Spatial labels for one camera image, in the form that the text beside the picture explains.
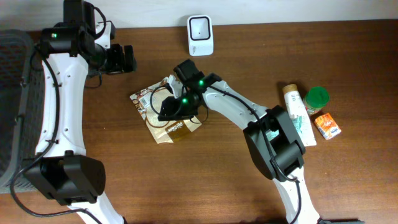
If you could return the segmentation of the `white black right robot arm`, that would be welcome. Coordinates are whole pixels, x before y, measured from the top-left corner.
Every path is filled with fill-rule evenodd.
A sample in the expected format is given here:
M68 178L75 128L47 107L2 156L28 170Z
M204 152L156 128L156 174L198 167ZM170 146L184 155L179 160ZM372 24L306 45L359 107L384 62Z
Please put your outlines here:
M321 223L305 179L302 142L283 107L267 108L234 91L215 73L205 75L187 59L174 68L177 83L161 104L160 121L192 119L200 106L228 118L242 130L258 171L273 181L285 208L288 223Z

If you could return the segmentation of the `white bamboo print tube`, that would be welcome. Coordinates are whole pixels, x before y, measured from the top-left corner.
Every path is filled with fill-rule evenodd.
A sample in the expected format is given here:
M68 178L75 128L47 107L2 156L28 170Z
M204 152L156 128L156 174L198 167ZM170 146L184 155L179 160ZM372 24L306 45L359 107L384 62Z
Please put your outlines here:
M305 109L305 105L303 103L303 100L300 96L296 84L286 85L285 87L283 87L282 91L284 94L284 100L289 117L291 119L295 119L298 116L303 116L305 118L305 121L308 123L307 128L312 129L309 115L307 113L307 110ZM313 133L313 129L310 135L312 139L307 142L308 146L316 146L317 142Z

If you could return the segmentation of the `beige brown snack pouch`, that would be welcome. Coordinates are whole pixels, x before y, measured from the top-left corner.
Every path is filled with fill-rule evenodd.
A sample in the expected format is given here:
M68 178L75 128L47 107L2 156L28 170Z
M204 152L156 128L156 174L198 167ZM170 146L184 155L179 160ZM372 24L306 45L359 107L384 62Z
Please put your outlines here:
M150 99L152 99L155 110L160 111L161 103L166 97L173 96L166 88L167 79L168 77L165 77L160 82L130 96L130 100L144 120L157 144L179 141L201 126L201 123L195 116L192 118L192 121L189 119L178 121L158 120L157 114L150 106Z

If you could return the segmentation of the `teal snack packet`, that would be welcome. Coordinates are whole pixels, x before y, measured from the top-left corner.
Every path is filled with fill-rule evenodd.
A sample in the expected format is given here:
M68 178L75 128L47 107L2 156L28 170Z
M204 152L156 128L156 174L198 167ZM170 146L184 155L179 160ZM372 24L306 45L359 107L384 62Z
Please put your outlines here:
M312 129L307 128L308 123L305 121L305 118L303 116L298 116L295 119L292 119L292 122L301 140L306 146L308 146L307 142L312 139L310 135L312 133ZM273 140L278 135L279 130L266 132L268 140Z

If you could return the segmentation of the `green lid jar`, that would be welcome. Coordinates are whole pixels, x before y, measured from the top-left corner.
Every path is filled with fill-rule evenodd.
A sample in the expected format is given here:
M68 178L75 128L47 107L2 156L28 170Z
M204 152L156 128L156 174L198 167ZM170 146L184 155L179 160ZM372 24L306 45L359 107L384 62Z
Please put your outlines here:
M318 113L330 100L329 92L322 86L311 88L303 98L307 113Z

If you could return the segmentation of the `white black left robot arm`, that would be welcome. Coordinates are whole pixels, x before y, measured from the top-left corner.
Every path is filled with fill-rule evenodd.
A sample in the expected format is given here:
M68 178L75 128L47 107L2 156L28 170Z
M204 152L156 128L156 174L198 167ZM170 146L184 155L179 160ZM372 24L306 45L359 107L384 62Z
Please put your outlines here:
M125 223L104 189L101 161L86 155L83 92L91 75L133 72L133 47L114 43L115 26L92 3L65 1L63 21L46 28L38 53L44 69L44 107L35 157L21 170L45 198L85 223Z

